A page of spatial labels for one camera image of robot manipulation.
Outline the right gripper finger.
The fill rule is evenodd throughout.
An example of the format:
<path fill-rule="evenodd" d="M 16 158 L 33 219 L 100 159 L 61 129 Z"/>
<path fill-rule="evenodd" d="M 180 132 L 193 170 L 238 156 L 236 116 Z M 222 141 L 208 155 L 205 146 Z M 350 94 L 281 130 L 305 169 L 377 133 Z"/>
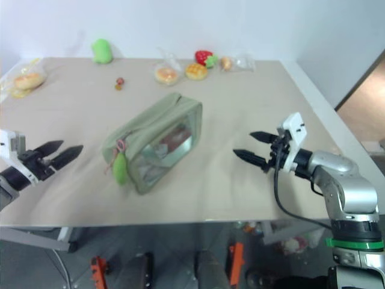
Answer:
<path fill-rule="evenodd" d="M 278 138 L 277 135 L 274 135 L 274 134 L 271 134 L 268 132 L 264 132 L 264 131 L 251 132 L 250 136 L 252 136 L 253 138 L 255 138 L 256 140 L 258 140 L 260 142 L 268 143 L 268 144 L 274 143 L 275 140 Z"/>
<path fill-rule="evenodd" d="M 234 154 L 245 161 L 246 163 L 252 164 L 254 166 L 258 166 L 261 169 L 265 169 L 267 162 L 264 158 L 254 154 L 251 151 L 245 150 L 245 149 L 234 149 Z"/>

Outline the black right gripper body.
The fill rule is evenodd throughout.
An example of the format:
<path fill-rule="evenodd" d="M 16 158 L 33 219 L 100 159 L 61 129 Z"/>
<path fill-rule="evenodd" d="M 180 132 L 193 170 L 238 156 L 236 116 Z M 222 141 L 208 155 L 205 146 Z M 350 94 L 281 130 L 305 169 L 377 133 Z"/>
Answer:
<path fill-rule="evenodd" d="M 268 173 L 270 169 L 280 170 L 283 168 L 289 153 L 288 136 L 278 136 L 268 134 L 268 143 L 271 145 L 270 159 L 264 168 L 264 172 Z"/>

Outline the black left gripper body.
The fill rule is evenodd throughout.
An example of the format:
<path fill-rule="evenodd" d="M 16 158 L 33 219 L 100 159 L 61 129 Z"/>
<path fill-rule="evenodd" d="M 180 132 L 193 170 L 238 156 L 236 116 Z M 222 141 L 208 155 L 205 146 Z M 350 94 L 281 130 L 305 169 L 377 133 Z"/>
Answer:
<path fill-rule="evenodd" d="M 39 180 L 45 181 L 55 171 L 43 158 L 45 156 L 40 150 L 27 150 L 18 156 L 21 163 Z"/>

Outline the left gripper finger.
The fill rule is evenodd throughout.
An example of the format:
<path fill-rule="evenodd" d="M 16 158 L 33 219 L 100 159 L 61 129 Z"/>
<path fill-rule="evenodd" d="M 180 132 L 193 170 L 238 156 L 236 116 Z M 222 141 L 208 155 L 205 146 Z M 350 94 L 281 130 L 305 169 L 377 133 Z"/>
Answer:
<path fill-rule="evenodd" d="M 47 157 L 58 150 L 58 148 L 64 143 L 63 140 L 54 140 L 46 142 L 45 144 L 35 148 L 33 150 L 34 155 L 38 158 Z"/>
<path fill-rule="evenodd" d="M 77 145 L 67 148 L 66 150 L 59 153 L 55 158 L 52 159 L 52 167 L 55 170 L 60 170 L 73 160 L 75 160 L 83 150 L 83 145 Z"/>

